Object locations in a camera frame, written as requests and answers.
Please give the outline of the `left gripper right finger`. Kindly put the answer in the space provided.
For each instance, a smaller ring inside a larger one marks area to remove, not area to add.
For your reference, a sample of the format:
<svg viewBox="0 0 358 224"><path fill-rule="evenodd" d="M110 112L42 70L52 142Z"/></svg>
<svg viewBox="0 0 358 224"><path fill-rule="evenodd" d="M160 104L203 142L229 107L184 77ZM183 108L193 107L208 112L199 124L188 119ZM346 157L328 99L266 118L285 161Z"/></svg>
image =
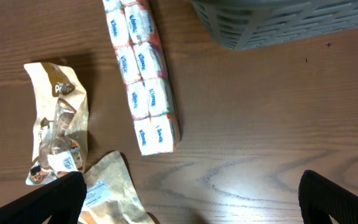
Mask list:
<svg viewBox="0 0 358 224"><path fill-rule="evenodd" d="M298 187L301 216L306 224L358 224L358 196L313 170L304 171Z"/></svg>

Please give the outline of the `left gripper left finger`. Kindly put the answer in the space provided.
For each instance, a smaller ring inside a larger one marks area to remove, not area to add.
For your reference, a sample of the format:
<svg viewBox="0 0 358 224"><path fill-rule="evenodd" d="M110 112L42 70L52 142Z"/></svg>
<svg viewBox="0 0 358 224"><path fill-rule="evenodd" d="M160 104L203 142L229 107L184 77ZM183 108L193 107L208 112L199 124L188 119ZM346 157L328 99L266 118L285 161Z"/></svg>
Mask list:
<svg viewBox="0 0 358 224"><path fill-rule="evenodd" d="M70 172L0 208L0 223L77 223L87 188L81 172Z"/></svg>

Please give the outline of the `beige brown snack bag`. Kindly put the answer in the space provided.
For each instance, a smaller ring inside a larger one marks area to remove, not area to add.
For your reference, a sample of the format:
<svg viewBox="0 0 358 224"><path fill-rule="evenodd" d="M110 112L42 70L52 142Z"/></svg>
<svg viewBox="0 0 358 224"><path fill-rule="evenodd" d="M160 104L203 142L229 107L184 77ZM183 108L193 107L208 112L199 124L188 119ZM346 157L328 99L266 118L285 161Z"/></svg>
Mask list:
<svg viewBox="0 0 358 224"><path fill-rule="evenodd" d="M35 95L32 166L27 185L84 172L88 155L88 98L74 69L49 62L24 65Z"/></svg>

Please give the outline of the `white tissue multipack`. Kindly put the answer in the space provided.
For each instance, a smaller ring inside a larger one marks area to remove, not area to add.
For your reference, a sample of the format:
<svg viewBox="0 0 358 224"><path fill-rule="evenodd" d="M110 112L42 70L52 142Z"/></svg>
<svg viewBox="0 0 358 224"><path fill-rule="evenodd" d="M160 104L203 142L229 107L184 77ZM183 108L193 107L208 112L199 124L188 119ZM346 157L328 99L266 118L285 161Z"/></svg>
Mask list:
<svg viewBox="0 0 358 224"><path fill-rule="evenodd" d="M103 0L103 6L141 154L171 153L180 142L178 116L149 4Z"/></svg>

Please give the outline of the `grey plastic basket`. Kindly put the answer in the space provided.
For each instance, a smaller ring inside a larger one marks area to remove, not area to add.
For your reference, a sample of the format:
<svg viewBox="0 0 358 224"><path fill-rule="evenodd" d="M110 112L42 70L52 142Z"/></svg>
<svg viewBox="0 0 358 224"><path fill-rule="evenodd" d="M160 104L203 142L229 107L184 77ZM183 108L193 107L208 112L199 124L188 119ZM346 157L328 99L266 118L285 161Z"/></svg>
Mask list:
<svg viewBox="0 0 358 224"><path fill-rule="evenodd" d="M248 50L358 28L358 0L192 1L213 40Z"/></svg>

